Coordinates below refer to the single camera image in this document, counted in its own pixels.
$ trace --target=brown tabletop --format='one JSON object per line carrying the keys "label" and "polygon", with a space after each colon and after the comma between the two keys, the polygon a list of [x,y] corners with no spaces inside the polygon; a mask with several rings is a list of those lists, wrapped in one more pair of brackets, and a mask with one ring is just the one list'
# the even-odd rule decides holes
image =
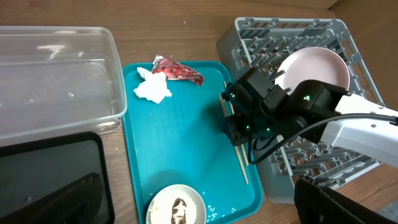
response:
{"label": "brown tabletop", "polygon": [[[331,18],[333,11],[264,4],[259,0],[2,0],[2,26],[102,26],[114,35],[122,66],[174,60],[220,60],[216,40],[236,17]],[[102,136],[116,214],[115,223],[137,223],[123,127]],[[379,210],[398,200],[398,170],[387,165],[339,189]],[[294,205],[270,203],[239,223],[299,223]]]}

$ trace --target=gray dish rack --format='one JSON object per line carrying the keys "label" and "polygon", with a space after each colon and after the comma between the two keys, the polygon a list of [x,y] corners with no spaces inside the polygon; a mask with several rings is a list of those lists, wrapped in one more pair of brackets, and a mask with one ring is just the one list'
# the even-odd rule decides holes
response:
{"label": "gray dish rack", "polygon": [[[216,46],[233,81],[251,67],[260,68],[271,76],[297,50],[328,48],[348,66],[351,78],[349,91],[385,106],[351,34],[339,19],[239,17]],[[281,140],[278,137],[274,144]],[[262,153],[254,152],[254,157]],[[258,164],[257,169],[269,200],[293,203],[294,183],[300,176],[311,176],[337,189],[379,164],[373,158],[348,149],[298,138]]]}

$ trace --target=crumpled napkin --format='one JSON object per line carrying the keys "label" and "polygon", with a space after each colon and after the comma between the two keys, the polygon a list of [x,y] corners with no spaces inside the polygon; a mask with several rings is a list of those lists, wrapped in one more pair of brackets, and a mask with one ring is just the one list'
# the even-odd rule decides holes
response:
{"label": "crumpled napkin", "polygon": [[137,71],[140,77],[145,80],[134,89],[139,98],[145,98],[159,104],[166,96],[172,96],[172,93],[167,88],[166,74],[164,72],[152,73],[141,67],[138,67]]}

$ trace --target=teal tray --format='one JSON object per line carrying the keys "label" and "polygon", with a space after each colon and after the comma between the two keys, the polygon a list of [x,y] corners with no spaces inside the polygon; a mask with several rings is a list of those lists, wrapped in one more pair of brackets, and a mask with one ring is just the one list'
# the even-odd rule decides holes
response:
{"label": "teal tray", "polygon": [[133,92],[142,82],[137,67],[150,70],[152,63],[123,68],[128,105],[123,123],[139,223],[145,223],[156,193],[172,184],[191,186],[201,194],[208,223],[235,222],[259,210],[263,193],[256,166],[246,167],[246,185],[234,147],[222,132],[218,95],[231,76],[219,62],[182,63],[205,81],[201,87],[167,81],[173,96],[159,105]]}

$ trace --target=candy wrapper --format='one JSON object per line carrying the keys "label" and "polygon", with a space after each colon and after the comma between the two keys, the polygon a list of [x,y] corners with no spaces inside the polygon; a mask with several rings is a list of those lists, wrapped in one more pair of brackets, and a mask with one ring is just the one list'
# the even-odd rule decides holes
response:
{"label": "candy wrapper", "polygon": [[164,72],[168,80],[190,80],[198,86],[201,86],[203,81],[205,81],[205,77],[194,69],[169,60],[161,55],[156,55],[152,69],[152,73],[158,72]]}

